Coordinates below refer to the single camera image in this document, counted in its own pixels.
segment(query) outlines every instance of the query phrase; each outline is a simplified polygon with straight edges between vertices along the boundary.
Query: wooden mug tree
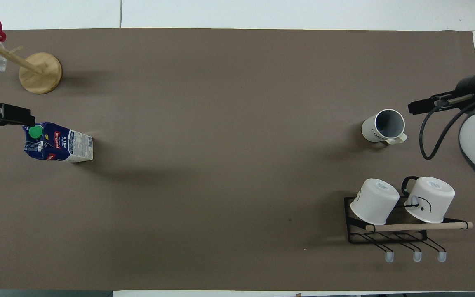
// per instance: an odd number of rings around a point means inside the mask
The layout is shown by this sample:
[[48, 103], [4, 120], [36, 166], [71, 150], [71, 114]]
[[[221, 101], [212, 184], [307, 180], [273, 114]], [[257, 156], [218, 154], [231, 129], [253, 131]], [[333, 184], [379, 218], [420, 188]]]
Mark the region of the wooden mug tree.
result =
[[[0, 22], [0, 42], [5, 41]], [[45, 52], [35, 53], [26, 59], [20, 58], [11, 51], [0, 47], [0, 55], [21, 66], [19, 82], [25, 90], [34, 94], [46, 94], [58, 86], [62, 78], [62, 66], [58, 59]]]

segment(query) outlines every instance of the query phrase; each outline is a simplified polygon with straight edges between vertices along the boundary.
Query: brown mat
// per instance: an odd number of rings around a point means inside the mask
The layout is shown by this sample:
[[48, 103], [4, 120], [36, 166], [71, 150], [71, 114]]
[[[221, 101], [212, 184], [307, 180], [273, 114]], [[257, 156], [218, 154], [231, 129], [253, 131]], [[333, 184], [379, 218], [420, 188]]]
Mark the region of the brown mat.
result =
[[[29, 158], [0, 127], [0, 288], [475, 290], [475, 227], [434, 231], [420, 263], [346, 241], [343, 197], [365, 179], [454, 186], [447, 216], [475, 224], [475, 174], [450, 131], [424, 161], [407, 104], [475, 73], [470, 32], [113, 29], [10, 31], [19, 55], [64, 75], [29, 94], [18, 68], [0, 102], [92, 135], [95, 160]], [[403, 113], [402, 145], [360, 125]], [[432, 147], [448, 111], [429, 122]]]

